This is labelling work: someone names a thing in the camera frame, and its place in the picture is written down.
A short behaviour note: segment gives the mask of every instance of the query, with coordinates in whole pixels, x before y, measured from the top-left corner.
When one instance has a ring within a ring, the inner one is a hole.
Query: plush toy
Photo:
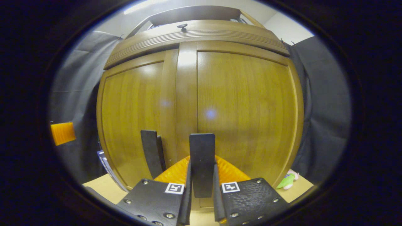
[[[299,173],[296,173],[295,171],[289,169],[289,171],[285,175],[285,178],[283,178],[283,180],[277,186],[277,189],[283,188],[285,190],[288,190],[290,187],[293,186],[293,181],[297,180],[299,176]]]

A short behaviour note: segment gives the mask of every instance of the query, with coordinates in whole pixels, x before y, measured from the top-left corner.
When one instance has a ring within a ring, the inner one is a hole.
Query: white wall
[[[271,17],[264,26],[289,45],[314,36],[309,30],[280,12]]]
[[[131,7],[129,6],[106,19],[104,23],[95,27],[94,30],[116,36],[123,34],[122,38],[125,38],[137,24],[148,16],[174,8],[196,5],[227,6],[242,9],[261,24],[265,24],[277,12],[273,8],[254,0],[167,0],[124,15],[123,11]]]

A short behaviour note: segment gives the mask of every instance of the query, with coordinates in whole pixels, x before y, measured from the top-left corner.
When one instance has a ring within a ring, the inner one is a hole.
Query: gray fabric
[[[73,122],[76,140],[57,146],[56,151],[79,183],[106,174],[96,152],[96,97],[103,66],[122,39],[92,31],[70,52],[57,72],[50,95],[53,123]]]
[[[304,127],[292,169],[313,184],[337,165],[351,127],[351,94],[346,74],[317,37],[285,44],[299,74]]]

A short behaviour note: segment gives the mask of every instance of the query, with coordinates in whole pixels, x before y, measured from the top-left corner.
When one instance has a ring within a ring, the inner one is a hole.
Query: orange mesh
[[[53,124],[50,125],[50,128],[56,145],[76,139],[72,122]]]
[[[189,159],[190,156],[187,156],[186,158],[176,162],[173,166],[169,167],[167,170],[157,176],[154,181],[186,184]]]
[[[239,182],[251,180],[243,171],[239,170],[236,166],[232,165],[230,162],[224,160],[223,158],[216,156],[216,163],[218,164],[219,172],[219,184],[228,182]]]
[[[167,170],[157,176],[154,180],[165,183],[185,184],[189,159],[190,156],[187,156],[186,158],[178,161],[176,164],[169,167]],[[251,179],[249,176],[223,158],[215,155],[215,159],[216,163],[218,164],[219,184],[233,181],[246,181]]]

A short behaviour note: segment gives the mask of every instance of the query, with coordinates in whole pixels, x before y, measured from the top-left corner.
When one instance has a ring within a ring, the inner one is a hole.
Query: cabinet door
[[[223,41],[182,42],[176,78],[178,158],[190,133],[214,133],[216,155],[277,186],[301,139],[303,97],[292,62]]]
[[[166,167],[177,162],[174,96],[178,50],[146,55],[102,76],[97,101],[99,138],[118,179],[132,189],[151,178],[140,131],[162,137]]]

